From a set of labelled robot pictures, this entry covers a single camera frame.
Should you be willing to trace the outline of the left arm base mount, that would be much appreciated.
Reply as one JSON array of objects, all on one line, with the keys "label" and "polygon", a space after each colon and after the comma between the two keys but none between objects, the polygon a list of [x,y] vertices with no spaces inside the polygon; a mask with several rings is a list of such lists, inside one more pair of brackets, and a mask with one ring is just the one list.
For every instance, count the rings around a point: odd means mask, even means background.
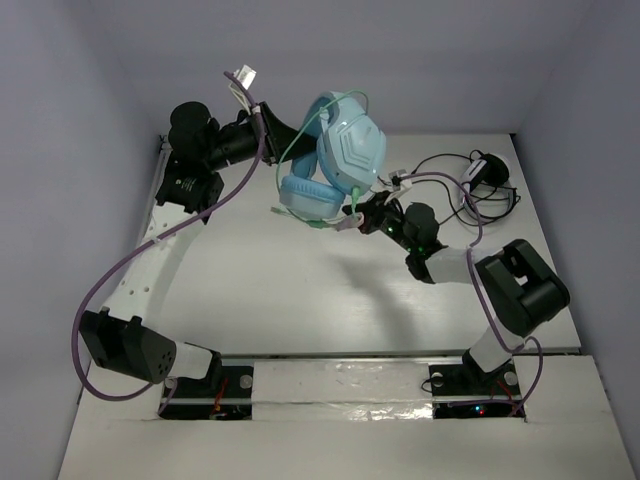
[{"label": "left arm base mount", "polygon": [[175,421],[243,421],[252,419],[254,365],[214,357],[203,379],[167,381],[158,416]]}]

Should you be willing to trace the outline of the light blue headphones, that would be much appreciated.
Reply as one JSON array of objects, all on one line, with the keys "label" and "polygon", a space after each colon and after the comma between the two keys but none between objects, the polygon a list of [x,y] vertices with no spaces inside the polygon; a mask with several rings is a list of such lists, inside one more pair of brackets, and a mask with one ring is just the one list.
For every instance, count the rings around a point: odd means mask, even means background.
[{"label": "light blue headphones", "polygon": [[310,153],[289,160],[289,173],[277,181],[279,203],[305,221],[327,221],[347,198],[371,189],[385,161],[386,135],[351,91],[321,93],[279,162],[303,134]]}]

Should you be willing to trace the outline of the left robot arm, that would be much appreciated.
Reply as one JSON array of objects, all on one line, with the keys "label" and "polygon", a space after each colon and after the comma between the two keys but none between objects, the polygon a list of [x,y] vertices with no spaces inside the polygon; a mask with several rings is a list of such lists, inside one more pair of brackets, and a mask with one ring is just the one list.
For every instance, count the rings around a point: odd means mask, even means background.
[{"label": "left robot arm", "polygon": [[266,102],[226,125],[204,104],[186,102],[170,124],[169,156],[141,245],[101,309],[84,311],[77,324],[97,366],[149,384],[184,379],[211,394],[222,382],[219,353],[162,335],[160,310],[210,208],[232,197],[223,191],[221,170],[246,160],[272,164],[297,132]]}]

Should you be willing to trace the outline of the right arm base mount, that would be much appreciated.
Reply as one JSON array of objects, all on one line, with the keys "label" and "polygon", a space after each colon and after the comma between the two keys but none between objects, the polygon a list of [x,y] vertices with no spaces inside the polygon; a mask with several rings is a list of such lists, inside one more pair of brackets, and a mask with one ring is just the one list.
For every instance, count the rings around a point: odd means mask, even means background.
[{"label": "right arm base mount", "polygon": [[460,363],[435,364],[421,382],[430,394],[435,419],[524,419],[515,364],[509,360],[491,373],[477,366],[468,353]]}]

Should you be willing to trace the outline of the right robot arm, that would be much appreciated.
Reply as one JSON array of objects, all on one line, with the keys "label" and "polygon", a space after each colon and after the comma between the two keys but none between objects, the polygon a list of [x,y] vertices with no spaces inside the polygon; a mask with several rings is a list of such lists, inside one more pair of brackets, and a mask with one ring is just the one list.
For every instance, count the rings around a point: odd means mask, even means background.
[{"label": "right robot arm", "polygon": [[378,192],[342,211],[358,216],[361,233],[380,232],[399,245],[414,279],[474,288],[489,326],[464,352],[461,378],[470,391],[483,393],[526,339],[568,307],[569,290],[528,241],[516,239],[495,252],[449,247],[438,239],[440,225],[429,205],[415,202],[402,209],[389,196]]}]

